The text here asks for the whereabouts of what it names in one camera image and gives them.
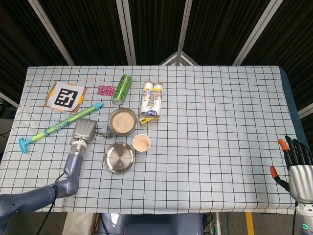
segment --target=table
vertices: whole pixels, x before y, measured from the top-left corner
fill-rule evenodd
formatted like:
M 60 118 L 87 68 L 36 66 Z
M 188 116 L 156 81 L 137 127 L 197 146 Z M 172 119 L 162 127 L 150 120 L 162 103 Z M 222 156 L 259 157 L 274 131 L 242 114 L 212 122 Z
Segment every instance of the table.
M 289 113 L 286 99 L 293 99 L 285 98 L 275 66 L 30 67 L 0 165 L 0 193 L 45 186 L 63 172 L 74 124 L 30 144 L 28 154 L 18 144 L 19 138 L 28 139 L 69 116 L 43 107 L 55 81 L 87 87 L 81 109 L 105 103 L 87 116 L 105 132 L 109 114 L 118 106 L 111 97 L 97 95 L 97 88 L 117 86 L 123 74 L 132 76 L 133 83 L 122 107 L 135 113 L 144 81 L 164 82 L 161 119 L 138 123 L 126 137 L 96 136 L 88 144 L 78 193 L 58 199 L 54 211 L 293 212 L 289 193 L 269 172 L 274 165 L 283 179 L 287 176 L 277 139 L 285 134 L 295 138 L 291 115 L 297 117 Z M 130 171 L 109 172 L 103 165 L 105 149 L 117 141 L 131 144 L 140 133 L 150 136 L 149 151 L 136 154 Z

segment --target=metal bowl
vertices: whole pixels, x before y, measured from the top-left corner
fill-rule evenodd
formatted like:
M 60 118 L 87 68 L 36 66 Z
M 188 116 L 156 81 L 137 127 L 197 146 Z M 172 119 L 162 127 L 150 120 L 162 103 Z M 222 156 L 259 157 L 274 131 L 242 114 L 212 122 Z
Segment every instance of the metal bowl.
M 113 173 L 124 173 L 135 163 L 133 148 L 123 142 L 112 144 L 104 154 L 104 165 Z
M 112 126 L 112 121 L 113 121 L 114 116 L 118 113 L 121 113 L 121 112 L 129 113 L 130 115 L 132 115 L 132 117 L 134 119 L 134 126 L 132 127 L 132 129 L 129 132 L 126 132 L 126 133 L 119 133 L 119 132 L 115 131 L 115 129 Z M 137 116 L 133 112 L 133 110 L 128 109 L 128 108 L 119 108 L 119 109 L 114 110 L 113 113 L 110 114 L 109 121 L 108 121 L 108 128 L 116 135 L 126 135 L 126 134 L 131 133 L 136 128 L 136 124 L 137 124 Z

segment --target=green water gun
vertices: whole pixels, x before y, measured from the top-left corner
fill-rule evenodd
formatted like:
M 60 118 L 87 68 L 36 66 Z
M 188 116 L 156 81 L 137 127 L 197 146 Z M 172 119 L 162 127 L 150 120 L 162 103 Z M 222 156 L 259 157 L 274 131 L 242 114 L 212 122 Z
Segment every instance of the green water gun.
M 20 143 L 20 148 L 21 148 L 22 152 L 27 153 L 26 147 L 29 143 L 35 142 L 36 140 L 39 140 L 42 137 L 48 136 L 52 132 L 55 132 L 55 131 L 57 131 L 57 130 L 59 130 L 59 129 L 67 126 L 67 125 L 70 125 L 72 122 L 76 121 L 77 119 L 79 119 L 79 118 L 81 118 L 87 114 L 90 114 L 92 111 L 99 110 L 103 105 L 104 105 L 103 102 L 96 103 L 96 104 L 92 105 L 90 108 L 87 108 L 87 109 L 81 111 L 80 113 L 77 113 L 77 114 L 69 117 L 68 119 L 65 119 L 64 121 L 62 121 L 58 124 L 55 124 L 54 126 L 51 126 L 49 129 L 44 130 L 42 133 L 34 136 L 33 138 L 31 138 L 27 141 L 24 141 L 24 138 L 20 138 L 19 143 Z

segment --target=paper cup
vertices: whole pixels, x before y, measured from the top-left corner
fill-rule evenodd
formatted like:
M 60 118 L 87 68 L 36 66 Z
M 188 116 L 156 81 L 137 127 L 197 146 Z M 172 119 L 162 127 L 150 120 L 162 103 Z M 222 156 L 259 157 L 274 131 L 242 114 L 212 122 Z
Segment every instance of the paper cup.
M 151 140 L 147 135 L 136 135 L 133 139 L 133 148 L 138 152 L 147 152 L 150 148 Z

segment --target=soda can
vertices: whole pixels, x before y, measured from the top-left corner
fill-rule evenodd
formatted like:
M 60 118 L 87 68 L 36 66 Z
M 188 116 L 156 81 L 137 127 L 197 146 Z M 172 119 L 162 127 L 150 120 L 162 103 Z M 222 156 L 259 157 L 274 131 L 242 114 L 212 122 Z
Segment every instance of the soda can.
M 123 75 L 113 95 L 113 102 L 115 104 L 121 105 L 124 103 L 124 100 L 126 98 L 126 95 L 131 85 L 132 85 L 132 77 L 128 75 Z

